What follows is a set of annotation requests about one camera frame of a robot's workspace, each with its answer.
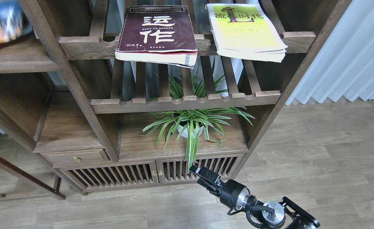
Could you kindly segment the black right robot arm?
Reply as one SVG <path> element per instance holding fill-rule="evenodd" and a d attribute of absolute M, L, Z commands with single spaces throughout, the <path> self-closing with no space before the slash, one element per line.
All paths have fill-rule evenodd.
<path fill-rule="evenodd" d="M 189 170 L 199 176 L 198 184 L 219 197 L 220 202 L 229 207 L 228 215 L 244 212 L 248 222 L 256 228 L 281 228 L 285 223 L 286 215 L 293 220 L 287 229 L 316 229 L 320 226 L 318 220 L 287 197 L 283 197 L 281 202 L 263 203 L 251 195 L 245 185 L 235 180 L 229 179 L 223 182 L 219 174 L 208 168 L 192 165 Z"/>

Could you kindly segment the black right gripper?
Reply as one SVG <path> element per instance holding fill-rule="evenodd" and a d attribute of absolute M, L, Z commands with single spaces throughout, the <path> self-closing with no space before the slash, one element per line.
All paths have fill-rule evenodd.
<path fill-rule="evenodd" d="M 220 202 L 229 207 L 228 215 L 247 212 L 249 210 L 246 208 L 246 205 L 251 193 L 245 185 L 232 179 L 222 182 L 218 173 L 206 167 L 198 168 L 192 165 L 189 171 L 199 176 L 197 184 L 206 188 L 214 196 L 219 197 Z"/>

